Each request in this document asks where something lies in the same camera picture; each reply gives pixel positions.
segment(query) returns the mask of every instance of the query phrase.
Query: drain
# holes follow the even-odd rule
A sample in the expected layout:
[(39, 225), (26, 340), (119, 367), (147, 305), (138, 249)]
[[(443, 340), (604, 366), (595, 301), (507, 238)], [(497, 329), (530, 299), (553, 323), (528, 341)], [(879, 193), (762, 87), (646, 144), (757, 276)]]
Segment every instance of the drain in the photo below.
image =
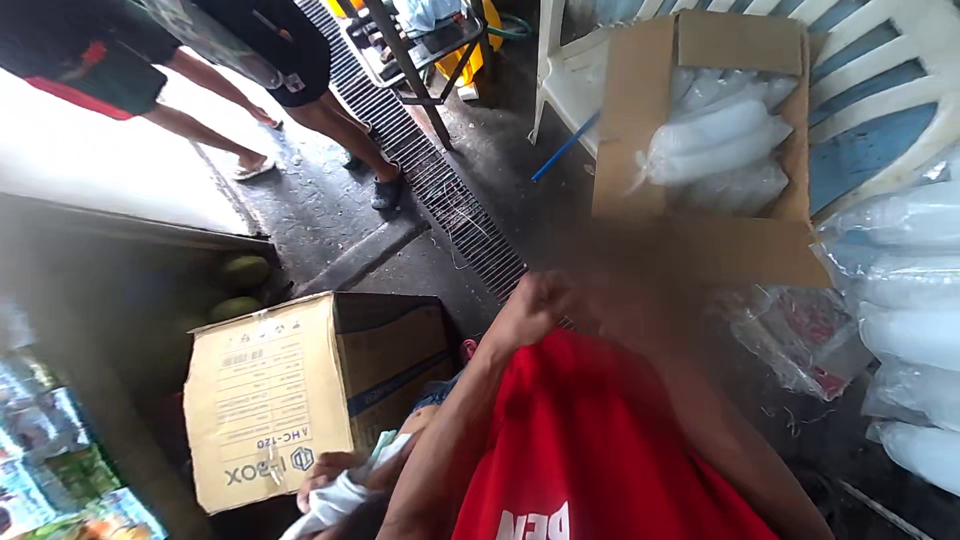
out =
[(414, 194), (449, 235), (454, 249), (505, 302), (526, 273), (526, 264), (396, 96), (370, 82), (326, 8), (318, 0), (297, 3), (330, 42), (333, 88), (354, 113), (376, 126), (384, 152), (403, 166)]

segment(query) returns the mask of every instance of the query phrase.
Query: barcode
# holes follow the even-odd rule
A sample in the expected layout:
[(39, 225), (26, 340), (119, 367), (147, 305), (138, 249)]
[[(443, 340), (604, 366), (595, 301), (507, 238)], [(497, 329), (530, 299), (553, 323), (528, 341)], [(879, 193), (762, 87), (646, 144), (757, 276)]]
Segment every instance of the barcode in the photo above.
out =
[(263, 357), (263, 349), (257, 349), (256, 351), (250, 351), (249, 353), (241, 353), (239, 355), (227, 356), (224, 358), (223, 367), (235, 366), (241, 364), (248, 360), (256, 360)]

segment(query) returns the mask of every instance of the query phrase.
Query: blue straw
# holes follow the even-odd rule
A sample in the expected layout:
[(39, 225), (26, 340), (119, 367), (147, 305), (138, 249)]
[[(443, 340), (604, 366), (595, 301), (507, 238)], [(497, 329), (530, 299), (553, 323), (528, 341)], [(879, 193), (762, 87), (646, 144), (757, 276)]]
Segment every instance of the blue straw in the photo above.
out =
[(569, 147), (573, 146), (573, 144), (574, 144), (575, 142), (577, 142), (578, 140), (580, 140), (580, 137), (583, 136), (583, 134), (586, 133), (587, 130), (590, 129), (590, 128), (593, 126), (593, 124), (596, 124), (596, 123), (597, 123), (597, 120), (599, 120), (599, 119), (600, 119), (600, 111), (598, 110), (597, 112), (595, 112), (595, 113), (593, 114), (593, 116), (590, 117), (589, 120), (587, 120), (586, 123), (584, 123), (583, 126), (580, 126), (580, 129), (577, 130), (577, 133), (573, 134), (573, 137), (571, 137), (569, 141), (565, 142), (565, 143), (564, 143), (564, 146), (561, 146), (561, 147), (560, 147), (560, 150), (558, 150), (556, 154), (554, 154), (552, 157), (550, 157), (550, 159), (547, 160), (546, 163), (543, 164), (543, 167), (541, 167), (540, 170), (537, 171), (537, 174), (534, 175), (534, 177), (533, 177), (532, 180), (533, 180), (534, 182), (536, 182), (537, 180), (539, 180), (540, 177), (543, 176), (543, 175), (546, 173), (547, 169), (549, 169), (550, 167), (552, 167), (553, 164), (556, 163), (557, 160), (560, 159), (560, 156), (562, 156), (562, 155), (564, 154), (564, 152), (566, 152), (566, 150), (567, 150)]

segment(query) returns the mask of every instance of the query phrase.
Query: red shirt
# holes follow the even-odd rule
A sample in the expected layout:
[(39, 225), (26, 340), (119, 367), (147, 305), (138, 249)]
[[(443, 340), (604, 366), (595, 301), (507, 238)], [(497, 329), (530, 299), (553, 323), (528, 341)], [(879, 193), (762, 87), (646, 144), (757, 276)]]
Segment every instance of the red shirt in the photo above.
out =
[[(516, 353), (454, 540), (776, 538), (689, 447), (649, 367), (626, 355), (563, 330)], [(630, 395), (619, 359), (649, 372), (629, 378)]]

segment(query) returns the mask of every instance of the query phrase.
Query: cardboard box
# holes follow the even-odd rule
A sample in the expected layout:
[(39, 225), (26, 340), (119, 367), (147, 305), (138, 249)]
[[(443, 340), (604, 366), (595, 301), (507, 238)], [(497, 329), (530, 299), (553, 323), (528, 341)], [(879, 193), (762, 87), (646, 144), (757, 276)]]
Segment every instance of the cardboard box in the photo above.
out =
[[(614, 31), (610, 45), (593, 215), (619, 228), (656, 229), (678, 267), (710, 282), (831, 286), (807, 248), (809, 215), (809, 51), (795, 20), (735, 13), (681, 11)], [(767, 218), (669, 214), (662, 186), (633, 184), (637, 150), (650, 146), (670, 113), (675, 65), (774, 71), (799, 77), (783, 102), (793, 134), (780, 146), (789, 184)]]
[(296, 492), (320, 453), (368, 452), (452, 377), (433, 297), (326, 292), (192, 333), (183, 409), (209, 513)]

